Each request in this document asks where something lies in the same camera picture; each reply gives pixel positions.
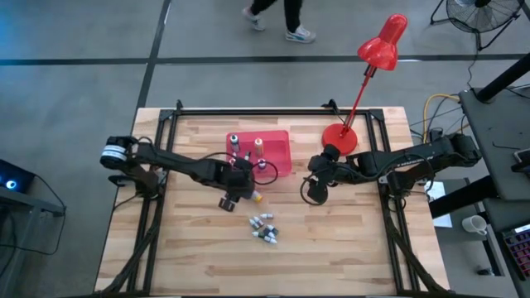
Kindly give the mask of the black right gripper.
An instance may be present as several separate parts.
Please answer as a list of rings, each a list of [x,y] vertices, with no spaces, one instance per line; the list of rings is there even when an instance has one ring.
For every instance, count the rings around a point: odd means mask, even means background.
[[[324,146],[324,156],[313,156],[308,164],[311,176],[307,178],[306,196],[311,205],[323,205],[328,200],[328,185],[355,184],[355,166],[338,161],[340,150],[333,144]]]

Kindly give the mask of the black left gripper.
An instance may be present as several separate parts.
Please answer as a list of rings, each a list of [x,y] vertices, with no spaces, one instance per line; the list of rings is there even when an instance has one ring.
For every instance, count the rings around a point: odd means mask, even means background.
[[[252,163],[243,158],[236,158],[233,164],[214,160],[214,172],[209,186],[229,194],[219,200],[218,206],[224,211],[233,212],[238,197],[250,199],[255,191]]]

